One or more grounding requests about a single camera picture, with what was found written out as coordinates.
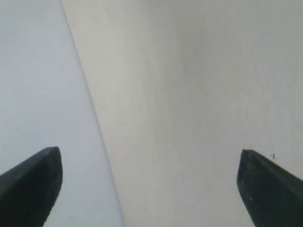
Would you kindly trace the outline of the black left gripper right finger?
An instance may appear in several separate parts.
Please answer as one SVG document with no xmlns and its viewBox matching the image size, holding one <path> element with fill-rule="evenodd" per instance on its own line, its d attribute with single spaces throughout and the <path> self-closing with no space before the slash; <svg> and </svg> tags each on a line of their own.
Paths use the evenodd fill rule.
<svg viewBox="0 0 303 227">
<path fill-rule="evenodd" d="M 237 186 L 256 227 L 301 227 L 303 182 L 254 150 L 241 152 Z"/>
</svg>

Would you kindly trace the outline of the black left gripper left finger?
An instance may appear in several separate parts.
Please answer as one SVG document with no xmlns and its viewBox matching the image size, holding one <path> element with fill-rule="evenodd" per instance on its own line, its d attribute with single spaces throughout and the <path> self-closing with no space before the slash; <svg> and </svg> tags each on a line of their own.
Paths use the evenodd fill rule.
<svg viewBox="0 0 303 227">
<path fill-rule="evenodd" d="M 0 225 L 42 227 L 59 196 L 62 157 L 58 147 L 35 153 L 0 176 Z"/>
</svg>

